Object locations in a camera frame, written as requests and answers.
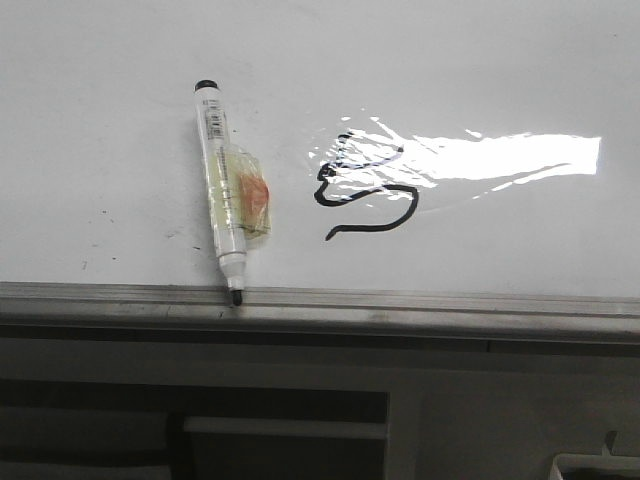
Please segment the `white marker with taped pad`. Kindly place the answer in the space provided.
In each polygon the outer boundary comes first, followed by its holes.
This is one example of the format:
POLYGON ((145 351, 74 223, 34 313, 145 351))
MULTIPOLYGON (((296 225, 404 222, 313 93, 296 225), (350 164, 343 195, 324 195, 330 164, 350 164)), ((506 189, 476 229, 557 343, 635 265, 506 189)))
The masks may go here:
POLYGON ((240 306, 248 247, 271 231, 270 192, 259 161, 230 139, 218 84, 198 81, 194 101, 215 255, 231 302, 240 306))

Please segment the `white shelf bar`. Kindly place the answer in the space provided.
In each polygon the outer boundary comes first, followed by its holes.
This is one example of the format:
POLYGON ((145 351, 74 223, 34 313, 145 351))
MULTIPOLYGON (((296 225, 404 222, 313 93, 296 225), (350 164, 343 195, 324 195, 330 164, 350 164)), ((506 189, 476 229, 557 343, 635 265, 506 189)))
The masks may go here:
POLYGON ((183 428, 191 433, 305 438, 385 440, 388 436, 385 424, 320 420, 187 417, 183 428))

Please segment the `white whiteboard with metal frame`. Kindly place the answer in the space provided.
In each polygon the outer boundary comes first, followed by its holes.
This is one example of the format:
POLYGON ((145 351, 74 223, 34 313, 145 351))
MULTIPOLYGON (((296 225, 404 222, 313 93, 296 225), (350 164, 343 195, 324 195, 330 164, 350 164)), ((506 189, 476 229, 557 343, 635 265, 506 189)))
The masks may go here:
POLYGON ((639 339, 635 1, 5 1, 8 324, 639 339), (194 101, 270 192, 243 303, 194 101))

